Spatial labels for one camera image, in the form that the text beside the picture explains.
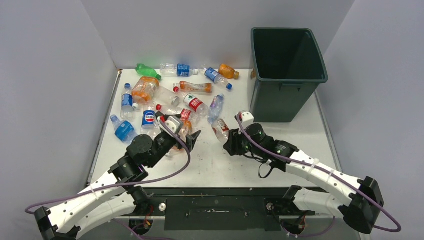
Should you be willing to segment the clear bottle red cap label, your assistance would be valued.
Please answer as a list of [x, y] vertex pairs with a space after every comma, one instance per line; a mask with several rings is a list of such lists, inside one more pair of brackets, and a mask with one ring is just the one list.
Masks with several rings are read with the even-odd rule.
[[212, 123], [211, 128], [218, 141], [224, 145], [228, 141], [230, 133], [230, 129], [226, 122], [222, 118], [219, 118]]

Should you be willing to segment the crushed orange label bottle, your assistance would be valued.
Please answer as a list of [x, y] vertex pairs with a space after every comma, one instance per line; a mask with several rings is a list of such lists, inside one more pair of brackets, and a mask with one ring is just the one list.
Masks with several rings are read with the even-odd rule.
[[[179, 131], [178, 136], [180, 137], [180, 139], [181, 139], [183, 142], [186, 142], [186, 136], [187, 136], [187, 135], [191, 135], [191, 134], [192, 134], [192, 132], [193, 132], [192, 123], [191, 123], [189, 120], [185, 119], [185, 118], [181, 118], [180, 120], [182, 121], [183, 126], [182, 126], [181, 130]], [[174, 147], [173, 147], [173, 148], [169, 151], [168, 156], [169, 156], [170, 158], [173, 158], [173, 157], [175, 157], [176, 155], [178, 155], [178, 154], [182, 153], [183, 151], [184, 151], [183, 149], [179, 149], [177, 146], [174, 146]]]

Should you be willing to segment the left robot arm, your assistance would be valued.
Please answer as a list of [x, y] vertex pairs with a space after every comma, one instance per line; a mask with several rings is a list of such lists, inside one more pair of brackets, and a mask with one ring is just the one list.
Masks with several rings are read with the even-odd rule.
[[180, 138], [183, 122], [175, 115], [160, 119], [155, 138], [141, 134], [133, 138], [125, 154], [98, 180], [76, 196], [54, 200], [55, 206], [38, 204], [34, 211], [44, 240], [78, 240], [90, 230], [114, 218], [149, 210], [151, 195], [142, 188], [147, 168], [153, 168], [172, 148], [193, 150], [200, 131]]

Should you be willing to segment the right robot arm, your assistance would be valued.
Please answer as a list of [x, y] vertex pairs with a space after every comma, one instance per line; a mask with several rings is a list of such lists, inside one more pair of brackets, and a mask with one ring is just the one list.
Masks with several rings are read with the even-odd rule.
[[363, 234], [370, 234], [376, 228], [384, 200], [375, 179], [369, 176], [360, 179], [334, 170], [296, 146], [268, 136], [259, 123], [241, 129], [217, 126], [213, 131], [217, 139], [200, 145], [201, 158], [220, 163], [226, 152], [230, 157], [256, 159], [271, 171], [278, 169], [298, 176], [324, 190], [291, 186], [282, 201], [287, 213], [304, 211], [332, 215]]

